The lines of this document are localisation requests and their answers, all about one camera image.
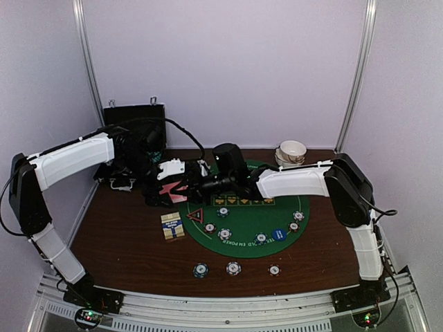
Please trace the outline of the blue tan chip stack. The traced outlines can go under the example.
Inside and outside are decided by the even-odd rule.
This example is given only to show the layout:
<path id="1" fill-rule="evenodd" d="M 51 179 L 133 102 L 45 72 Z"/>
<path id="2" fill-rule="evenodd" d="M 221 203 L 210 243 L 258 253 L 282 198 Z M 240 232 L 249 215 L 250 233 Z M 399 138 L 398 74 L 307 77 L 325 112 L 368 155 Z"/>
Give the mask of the blue tan chip stack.
<path id="1" fill-rule="evenodd" d="M 226 265 L 226 272 L 230 276 L 239 275 L 241 273 L 241 271 L 242 271 L 242 267 L 237 261 L 228 262 Z"/>

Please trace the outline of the green blue chip stack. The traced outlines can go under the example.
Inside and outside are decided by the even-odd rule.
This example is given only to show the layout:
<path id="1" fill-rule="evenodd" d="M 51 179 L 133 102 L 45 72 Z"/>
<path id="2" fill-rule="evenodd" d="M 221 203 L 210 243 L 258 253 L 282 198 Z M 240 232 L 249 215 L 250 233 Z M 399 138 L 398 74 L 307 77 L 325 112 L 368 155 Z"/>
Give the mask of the green blue chip stack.
<path id="1" fill-rule="evenodd" d="M 201 279 L 204 278 L 208 274 L 209 268 L 205 263 L 198 263 L 193 268 L 194 277 Z"/>

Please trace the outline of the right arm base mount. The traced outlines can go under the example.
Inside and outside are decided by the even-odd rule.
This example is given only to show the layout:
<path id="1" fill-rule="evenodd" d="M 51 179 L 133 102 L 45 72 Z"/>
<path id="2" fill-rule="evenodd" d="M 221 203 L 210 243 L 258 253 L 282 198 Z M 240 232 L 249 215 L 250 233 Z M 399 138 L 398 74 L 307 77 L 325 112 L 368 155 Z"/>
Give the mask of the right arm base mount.
<path id="1" fill-rule="evenodd" d="M 371 288 L 354 287 L 336 290 L 331 293 L 334 310 L 337 313 L 353 311 L 367 306 L 375 306 L 380 302 L 390 299 L 387 290 L 375 290 Z"/>

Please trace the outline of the red playing card deck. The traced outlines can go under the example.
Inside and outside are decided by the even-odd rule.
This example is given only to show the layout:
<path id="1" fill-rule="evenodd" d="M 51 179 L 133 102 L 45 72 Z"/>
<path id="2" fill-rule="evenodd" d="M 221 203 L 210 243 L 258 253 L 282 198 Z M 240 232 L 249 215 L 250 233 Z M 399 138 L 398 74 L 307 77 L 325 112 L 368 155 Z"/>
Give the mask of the red playing card deck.
<path id="1" fill-rule="evenodd" d="M 180 181 L 165 184 L 162 190 L 159 192 L 160 195 L 164 195 L 167 199 L 170 199 L 173 204 L 186 202 L 188 199 L 182 194 L 174 194 L 173 191 L 177 189 L 178 191 L 184 190 L 187 186 L 178 187 Z"/>

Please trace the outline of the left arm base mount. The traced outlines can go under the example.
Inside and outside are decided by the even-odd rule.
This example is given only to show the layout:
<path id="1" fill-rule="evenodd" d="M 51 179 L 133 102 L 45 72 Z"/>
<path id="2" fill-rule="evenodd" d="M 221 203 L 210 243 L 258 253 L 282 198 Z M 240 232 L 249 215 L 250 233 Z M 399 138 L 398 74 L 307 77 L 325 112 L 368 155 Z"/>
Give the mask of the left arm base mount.
<path id="1" fill-rule="evenodd" d="M 91 308 L 102 313 L 119 314 L 124 295 L 121 292 L 103 288 L 68 288 L 63 296 L 65 302 Z"/>

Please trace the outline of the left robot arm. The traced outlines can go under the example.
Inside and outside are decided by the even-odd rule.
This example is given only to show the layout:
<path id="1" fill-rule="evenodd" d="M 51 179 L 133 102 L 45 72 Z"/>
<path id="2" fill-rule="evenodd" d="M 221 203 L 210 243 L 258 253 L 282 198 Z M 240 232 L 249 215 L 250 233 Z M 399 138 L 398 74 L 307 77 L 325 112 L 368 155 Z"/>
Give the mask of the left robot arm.
<path id="1" fill-rule="evenodd" d="M 36 154 L 17 154 L 12 160 L 10 178 L 1 195 L 8 197 L 20 230 L 8 233 L 29 240 L 66 282 L 67 291 L 85 307 L 99 302 L 99 291 L 91 274 L 56 230 L 48 200 L 54 196 L 53 190 L 69 178 L 107 164 L 129 172 L 140 185 L 148 206 L 170 208 L 175 194 L 185 199 L 203 198 L 201 184 L 209 174 L 203 157 L 155 163 L 148 152 L 151 143 L 129 128 L 156 120 L 138 117 L 108 124 Z"/>

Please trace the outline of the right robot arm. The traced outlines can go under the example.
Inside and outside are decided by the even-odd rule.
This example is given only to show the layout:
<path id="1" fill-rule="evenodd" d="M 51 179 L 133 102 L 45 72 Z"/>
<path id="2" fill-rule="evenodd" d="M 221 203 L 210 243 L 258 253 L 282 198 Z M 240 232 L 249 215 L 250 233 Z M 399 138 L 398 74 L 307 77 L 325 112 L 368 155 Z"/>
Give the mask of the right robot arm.
<path id="1" fill-rule="evenodd" d="M 281 196 L 324 196 L 332 202 L 336 220 L 350 233 L 359 265 L 355 300 L 371 304 L 386 287 L 377 223 L 396 210 L 376 207 L 373 186 L 347 154 L 314 165 L 249 170 L 240 148 L 224 143 L 213 149 L 217 173 L 204 160 L 183 167 L 186 197 L 191 203 L 209 203 L 212 196 L 232 192 L 241 199 L 263 201 Z"/>

